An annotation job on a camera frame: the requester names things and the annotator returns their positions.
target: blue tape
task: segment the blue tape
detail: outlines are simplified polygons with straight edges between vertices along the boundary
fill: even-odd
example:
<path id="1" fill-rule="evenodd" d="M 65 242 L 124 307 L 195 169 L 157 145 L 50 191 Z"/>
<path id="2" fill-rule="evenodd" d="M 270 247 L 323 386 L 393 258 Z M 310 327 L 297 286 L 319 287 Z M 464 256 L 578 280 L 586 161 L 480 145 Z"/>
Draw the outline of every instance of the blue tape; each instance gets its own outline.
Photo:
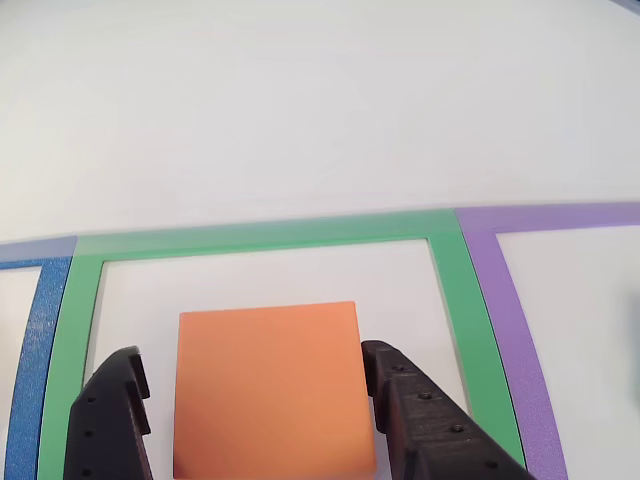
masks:
<path id="1" fill-rule="evenodd" d="M 65 240 L 67 245 L 72 242 L 75 247 L 76 238 Z M 2 252 L 5 247 L 0 246 L 0 258 L 6 258 Z M 41 253 L 50 251 L 49 246 L 40 250 Z M 13 387 L 4 480 L 36 480 L 49 361 L 71 259 L 64 256 L 0 263 L 0 270 L 41 267 Z"/>

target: green tape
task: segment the green tape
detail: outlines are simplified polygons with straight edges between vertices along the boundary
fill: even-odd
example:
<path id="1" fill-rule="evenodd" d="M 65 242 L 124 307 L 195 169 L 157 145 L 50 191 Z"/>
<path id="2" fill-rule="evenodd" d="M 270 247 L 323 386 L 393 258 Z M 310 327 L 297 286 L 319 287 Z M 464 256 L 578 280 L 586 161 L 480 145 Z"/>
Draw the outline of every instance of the green tape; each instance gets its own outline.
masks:
<path id="1" fill-rule="evenodd" d="M 425 238 L 449 307 L 474 418 L 524 465 L 502 362 L 458 220 L 453 210 L 431 210 L 79 237 L 47 380 L 39 480 L 62 480 L 69 410 L 83 384 L 105 261 Z"/>
<path id="2" fill-rule="evenodd" d="M 433 234 L 429 244 L 447 301 L 473 419 L 525 466 L 500 352 L 462 232 Z"/>

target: purple tape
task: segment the purple tape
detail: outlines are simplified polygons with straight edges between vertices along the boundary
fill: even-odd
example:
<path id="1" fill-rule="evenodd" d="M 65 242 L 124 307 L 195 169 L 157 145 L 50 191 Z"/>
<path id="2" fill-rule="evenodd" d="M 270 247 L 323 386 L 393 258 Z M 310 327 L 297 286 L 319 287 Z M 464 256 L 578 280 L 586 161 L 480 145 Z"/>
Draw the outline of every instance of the purple tape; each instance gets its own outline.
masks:
<path id="1" fill-rule="evenodd" d="M 0 262 L 21 262 L 34 258 L 72 257 L 77 237 L 60 237 L 0 245 Z"/>
<path id="2" fill-rule="evenodd" d="M 456 209 L 500 349 L 527 468 L 539 480 L 566 480 L 549 392 L 497 233 L 639 225 L 640 203 Z"/>

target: orange cube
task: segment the orange cube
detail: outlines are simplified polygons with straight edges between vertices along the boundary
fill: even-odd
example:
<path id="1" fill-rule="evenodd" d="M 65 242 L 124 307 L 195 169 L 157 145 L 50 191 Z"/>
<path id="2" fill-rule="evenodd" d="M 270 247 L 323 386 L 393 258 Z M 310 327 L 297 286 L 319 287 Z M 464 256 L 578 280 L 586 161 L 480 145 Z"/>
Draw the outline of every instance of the orange cube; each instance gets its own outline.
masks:
<path id="1" fill-rule="evenodd" d="M 180 316 L 174 478 L 373 478 L 352 302 Z"/>

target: white surface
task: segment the white surface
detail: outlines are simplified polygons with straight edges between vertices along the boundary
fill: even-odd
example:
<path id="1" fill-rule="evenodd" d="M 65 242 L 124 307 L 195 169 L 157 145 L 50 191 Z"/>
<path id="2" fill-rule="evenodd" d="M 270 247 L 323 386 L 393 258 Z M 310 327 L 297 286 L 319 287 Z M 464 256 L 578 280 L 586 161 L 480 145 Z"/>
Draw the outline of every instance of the white surface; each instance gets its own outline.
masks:
<path id="1" fill-rule="evenodd" d="M 609 0 L 4 0 L 0 241 L 638 198 Z"/>
<path id="2" fill-rule="evenodd" d="M 640 227 L 500 235 L 569 478 L 637 478 Z"/>
<path id="3" fill-rule="evenodd" d="M 0 478 L 4 477 L 13 385 L 39 277 L 40 267 L 0 270 Z"/>
<path id="4" fill-rule="evenodd" d="M 425 241 L 105 264 L 87 371 L 138 345 L 149 380 L 154 478 L 172 478 L 178 315 L 353 300 L 362 340 L 401 349 L 465 410 L 448 314 Z M 377 434 L 378 478 L 390 478 Z"/>

